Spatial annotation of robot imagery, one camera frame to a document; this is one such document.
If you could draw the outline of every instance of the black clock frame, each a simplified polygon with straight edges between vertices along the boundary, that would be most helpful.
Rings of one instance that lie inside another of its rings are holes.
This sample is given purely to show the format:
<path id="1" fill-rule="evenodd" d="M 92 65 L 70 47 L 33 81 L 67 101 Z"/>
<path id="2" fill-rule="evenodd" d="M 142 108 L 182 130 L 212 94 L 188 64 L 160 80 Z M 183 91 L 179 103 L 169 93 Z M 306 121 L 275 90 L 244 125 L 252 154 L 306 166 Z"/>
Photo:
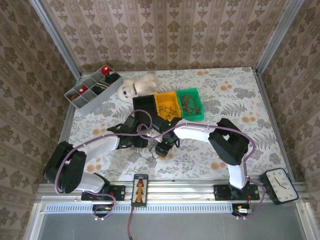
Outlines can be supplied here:
<path id="1" fill-rule="evenodd" d="M 295 191 L 296 193 L 296 198 L 295 199 L 291 199 L 291 200 L 288 200 L 288 201 L 280 201 L 277 197 L 277 194 L 275 193 L 273 187 L 272 187 L 272 184 L 271 182 L 269 181 L 268 179 L 268 176 L 267 176 L 267 172 L 270 172 L 270 171 L 274 171 L 274 170 L 278 170 L 278 169 L 282 169 L 287 177 L 287 179 L 289 180 L 290 184 L 291 184 L 291 187 L 292 189 Z M 272 200 L 272 202 L 275 204 L 275 205 L 281 205 L 281 204 L 287 204 L 287 203 L 290 203 L 290 202 L 293 202 L 295 200 L 297 200 L 299 198 L 299 195 L 296 191 L 296 189 L 294 188 L 289 176 L 287 175 L 286 171 L 282 168 L 282 167 L 279 167 L 279 168 L 275 168 L 275 169 L 270 169 L 270 170 L 267 170 L 265 171 L 261 176 L 260 176 L 260 179 L 263 183 L 263 186 L 266 190 L 266 193 L 270 196 L 270 199 Z"/>

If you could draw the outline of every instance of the circuit board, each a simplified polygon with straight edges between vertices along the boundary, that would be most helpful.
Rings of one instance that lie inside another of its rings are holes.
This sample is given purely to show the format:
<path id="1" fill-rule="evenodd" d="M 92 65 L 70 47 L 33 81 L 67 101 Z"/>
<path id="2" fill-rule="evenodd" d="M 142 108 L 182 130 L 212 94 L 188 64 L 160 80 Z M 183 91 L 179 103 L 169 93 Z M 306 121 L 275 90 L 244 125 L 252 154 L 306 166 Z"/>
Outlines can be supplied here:
<path id="1" fill-rule="evenodd" d="M 132 207 L 146 207 L 148 194 L 148 175 L 135 174 L 131 198 Z"/>

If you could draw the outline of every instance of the gray floor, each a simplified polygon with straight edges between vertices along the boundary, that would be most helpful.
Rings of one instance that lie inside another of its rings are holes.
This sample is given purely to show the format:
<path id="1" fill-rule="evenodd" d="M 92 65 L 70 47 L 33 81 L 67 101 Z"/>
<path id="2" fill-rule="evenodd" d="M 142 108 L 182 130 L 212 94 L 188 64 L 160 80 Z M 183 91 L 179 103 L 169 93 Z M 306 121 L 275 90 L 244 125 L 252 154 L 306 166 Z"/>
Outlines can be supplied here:
<path id="1" fill-rule="evenodd" d="M 127 240 L 128 214 L 95 221 L 91 214 L 46 214 L 40 240 Z M 133 240 L 305 240 L 294 203 L 264 203 L 236 220 L 229 214 L 133 214 Z"/>

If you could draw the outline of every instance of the floral tablecloth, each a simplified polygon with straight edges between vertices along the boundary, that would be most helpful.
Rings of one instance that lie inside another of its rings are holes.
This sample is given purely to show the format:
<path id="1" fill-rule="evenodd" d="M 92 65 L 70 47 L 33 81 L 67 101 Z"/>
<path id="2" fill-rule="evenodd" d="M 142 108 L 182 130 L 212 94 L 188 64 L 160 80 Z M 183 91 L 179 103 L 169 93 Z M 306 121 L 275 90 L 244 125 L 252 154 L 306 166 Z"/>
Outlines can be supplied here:
<path id="1" fill-rule="evenodd" d="M 146 73 L 133 71 L 119 74 L 124 79 L 138 79 Z M 250 175 L 260 175 L 273 168 L 286 168 L 250 67 L 158 70 L 148 73 L 155 75 L 161 92 L 196 87 L 204 106 L 203 123 L 215 124 L 221 118 L 228 118 L 250 135 L 257 146 L 254 155 L 247 161 Z M 133 104 L 121 101 L 115 93 L 86 117 L 76 111 L 69 142 L 82 143 L 109 127 L 123 123 L 132 110 Z M 85 171 L 99 173 L 110 181 L 132 181 L 134 174 L 148 174 L 151 180 L 229 175 L 226 164 L 219 159 L 211 145 L 191 139 L 182 140 L 180 148 L 173 147 L 166 158 L 154 159 L 148 150 L 134 148 L 105 152 L 89 161 Z"/>

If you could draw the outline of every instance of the gray organizer box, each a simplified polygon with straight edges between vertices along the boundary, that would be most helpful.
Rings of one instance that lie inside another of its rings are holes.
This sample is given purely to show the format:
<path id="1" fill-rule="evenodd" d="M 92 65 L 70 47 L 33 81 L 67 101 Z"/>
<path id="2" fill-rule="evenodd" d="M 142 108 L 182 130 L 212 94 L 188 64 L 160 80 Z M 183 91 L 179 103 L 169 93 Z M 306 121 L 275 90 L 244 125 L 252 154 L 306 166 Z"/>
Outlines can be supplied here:
<path id="1" fill-rule="evenodd" d="M 114 83 L 112 83 L 107 89 L 105 89 L 102 93 L 99 95 L 96 95 L 92 91 L 92 87 L 101 80 L 105 79 L 105 75 L 101 73 L 102 67 L 90 75 L 90 77 L 83 80 L 81 83 L 75 85 L 72 89 L 67 91 L 64 96 L 68 101 L 76 108 L 78 109 L 84 116 L 91 113 L 93 110 L 95 110 L 100 104 L 102 104 L 104 101 L 106 101 L 109 97 L 111 97 L 115 92 L 117 92 L 120 85 L 123 83 L 122 77 L 119 77 L 118 80 L 116 80 Z M 87 91 L 80 94 L 79 90 L 82 86 L 86 86 L 88 88 Z M 79 96 L 71 101 L 69 98 L 67 98 L 67 95 L 69 94 L 79 94 Z"/>

